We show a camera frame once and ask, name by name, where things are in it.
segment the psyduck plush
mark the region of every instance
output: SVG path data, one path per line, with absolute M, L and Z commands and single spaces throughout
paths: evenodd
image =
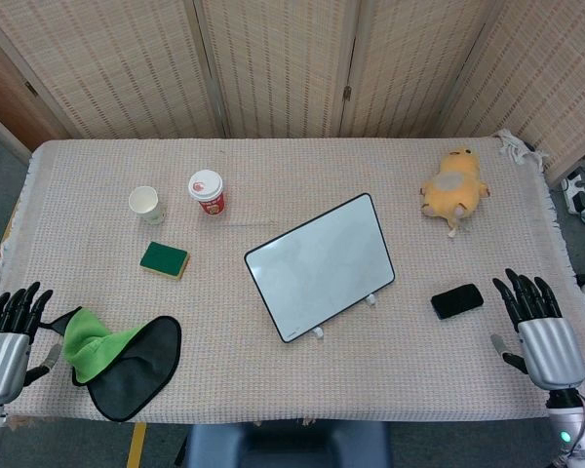
M 488 186 L 479 180 L 479 156 L 468 148 L 451 151 L 442 158 L 440 172 L 423 183 L 422 212 L 441 216 L 450 227 L 453 237 L 459 221 L 470 216 L 481 198 L 489 196 Z

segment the black phone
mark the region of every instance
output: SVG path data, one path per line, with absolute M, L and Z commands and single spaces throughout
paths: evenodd
M 460 286 L 431 298 L 431 305 L 440 320 L 474 309 L 483 303 L 481 293 L 473 284 Z

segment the woven screen panel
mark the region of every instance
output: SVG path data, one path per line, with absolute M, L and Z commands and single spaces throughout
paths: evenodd
M 83 137 L 214 137 L 181 0 L 0 0 L 0 27 Z
M 470 60 L 442 136 L 508 128 L 551 155 L 551 181 L 585 154 L 585 0 L 509 0 Z
M 421 137 L 483 27 L 489 1 L 379 0 L 370 19 L 353 137 Z
M 328 136 L 346 2 L 202 4 L 231 135 Z

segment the beige tablecloth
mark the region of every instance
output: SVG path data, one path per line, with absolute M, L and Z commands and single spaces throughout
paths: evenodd
M 442 155 L 481 154 L 491 198 L 454 240 L 420 213 L 420 182 Z M 505 365 L 500 333 L 519 346 L 490 279 L 512 267 L 554 288 L 585 357 L 585 297 L 572 282 L 554 210 L 532 163 L 500 156 L 496 138 L 72 140 L 33 157 L 0 292 L 40 280 L 55 290 L 45 320 L 78 305 L 114 331 L 158 315 L 182 325 L 174 378 L 136 416 L 163 422 L 289 418 L 466 420 L 539 416 L 547 394 Z M 210 168 L 227 207 L 207 216 L 186 183 Z M 159 226 L 128 209 L 137 185 L 168 207 Z M 283 343 L 243 261 L 249 249 L 361 192 L 369 192 L 397 273 L 373 308 L 360 303 L 328 321 L 325 338 Z M 150 241 L 191 252 L 181 281 L 138 266 Z M 440 322 L 430 297 L 475 283 L 479 309 Z M 39 331 L 31 363 L 58 341 Z M 585 394 L 585 383 L 582 386 Z M 101 418 L 61 359 L 9 405 L 10 412 Z

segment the white board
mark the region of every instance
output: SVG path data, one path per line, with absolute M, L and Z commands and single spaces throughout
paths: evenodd
M 367 193 L 249 251 L 245 262 L 285 342 L 395 279 Z

